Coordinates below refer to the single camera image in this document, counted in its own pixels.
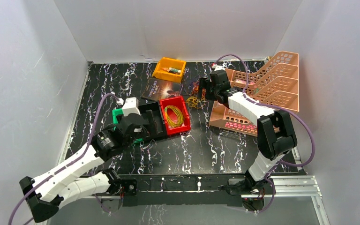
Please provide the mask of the red plastic bin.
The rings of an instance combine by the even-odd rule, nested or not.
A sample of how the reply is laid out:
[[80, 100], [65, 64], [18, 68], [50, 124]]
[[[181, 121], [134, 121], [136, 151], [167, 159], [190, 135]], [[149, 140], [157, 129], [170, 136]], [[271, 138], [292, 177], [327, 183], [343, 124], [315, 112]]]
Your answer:
[[168, 135], [176, 135], [191, 130], [190, 116], [182, 96], [159, 101]]

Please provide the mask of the black plastic bin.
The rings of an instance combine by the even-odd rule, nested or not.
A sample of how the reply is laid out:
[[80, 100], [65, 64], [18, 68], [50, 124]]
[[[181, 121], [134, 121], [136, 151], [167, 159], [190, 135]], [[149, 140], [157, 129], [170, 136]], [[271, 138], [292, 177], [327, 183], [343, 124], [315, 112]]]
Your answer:
[[138, 139], [138, 141], [147, 142], [151, 140], [162, 140], [168, 137], [159, 101], [139, 105], [138, 109], [144, 118], [144, 126], [148, 131], [146, 137]]

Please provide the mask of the green plastic bin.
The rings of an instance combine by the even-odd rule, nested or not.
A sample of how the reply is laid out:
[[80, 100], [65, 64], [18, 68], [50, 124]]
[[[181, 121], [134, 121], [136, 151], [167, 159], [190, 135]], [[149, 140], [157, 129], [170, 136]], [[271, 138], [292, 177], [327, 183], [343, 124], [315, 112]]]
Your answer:
[[[115, 109], [112, 111], [112, 117], [113, 117], [113, 123], [114, 123], [115, 129], [117, 129], [116, 124], [118, 123], [118, 120], [115, 118], [117, 115], [123, 115], [122, 109]], [[142, 139], [137, 139], [134, 143], [139, 143], [141, 141], [142, 141]]]

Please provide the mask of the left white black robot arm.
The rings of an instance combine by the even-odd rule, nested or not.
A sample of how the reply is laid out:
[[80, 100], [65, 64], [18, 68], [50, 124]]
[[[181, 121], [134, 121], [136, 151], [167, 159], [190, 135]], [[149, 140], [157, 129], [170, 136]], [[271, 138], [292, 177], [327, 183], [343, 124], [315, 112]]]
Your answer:
[[136, 181], [120, 178], [113, 169], [101, 170], [85, 179], [80, 177], [120, 155], [136, 140], [157, 133], [158, 125], [152, 110], [140, 115], [123, 115], [118, 124], [93, 135], [81, 150], [57, 167], [38, 177], [21, 179], [19, 184], [34, 222], [46, 221], [65, 205], [89, 195], [134, 193]]

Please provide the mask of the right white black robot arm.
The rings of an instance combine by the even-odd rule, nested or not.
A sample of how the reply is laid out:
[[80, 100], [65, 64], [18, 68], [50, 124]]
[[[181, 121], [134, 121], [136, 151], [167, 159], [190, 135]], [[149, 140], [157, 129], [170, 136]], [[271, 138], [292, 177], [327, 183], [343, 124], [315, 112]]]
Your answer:
[[232, 87], [225, 70], [211, 72], [198, 83], [198, 97], [216, 100], [228, 109], [240, 113], [257, 127], [258, 155], [245, 172], [244, 180], [220, 186], [231, 195], [249, 192], [258, 194], [269, 182], [269, 173], [283, 155], [297, 145], [289, 112], [266, 107], [254, 101], [239, 87]]

